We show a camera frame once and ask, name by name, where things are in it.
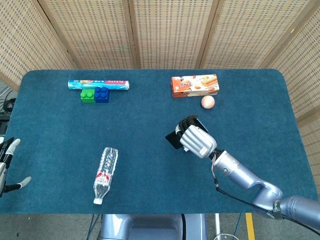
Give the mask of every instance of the metal pole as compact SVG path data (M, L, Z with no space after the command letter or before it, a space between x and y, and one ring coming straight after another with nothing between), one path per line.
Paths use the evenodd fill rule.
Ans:
M218 235L221 233L219 213L214 214L214 222L215 222L215 235Z

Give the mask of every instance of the blue lego brick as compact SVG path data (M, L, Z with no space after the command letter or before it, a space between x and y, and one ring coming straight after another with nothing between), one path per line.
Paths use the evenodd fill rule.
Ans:
M105 86L96 87L94 89L94 100L96 103L108 103L110 97L110 91Z

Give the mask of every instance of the green lego brick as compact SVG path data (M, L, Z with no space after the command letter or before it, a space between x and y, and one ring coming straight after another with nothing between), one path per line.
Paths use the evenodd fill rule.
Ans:
M95 103L95 90L94 89L82 89L80 94L81 101L84 103Z

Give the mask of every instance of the orange box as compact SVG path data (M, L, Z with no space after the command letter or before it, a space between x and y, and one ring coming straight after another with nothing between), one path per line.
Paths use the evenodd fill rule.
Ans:
M171 78L172 97L217 95L219 92L216 74L195 76L173 76Z

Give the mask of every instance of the table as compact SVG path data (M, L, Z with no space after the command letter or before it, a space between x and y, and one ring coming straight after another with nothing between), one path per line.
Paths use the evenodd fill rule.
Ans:
M201 97L172 98L172 76L217 74L216 105ZM83 103L69 79L129 80L109 103ZM284 197L317 200L285 80L275 69L37 70L20 87L6 137L21 138L7 183L26 176L25 188L4 194L0 213L173 214L253 210L216 192L209 159L175 150L165 139L196 114L217 141ZM93 183L105 147L119 150L111 190L94 205ZM251 201L222 174L220 187Z

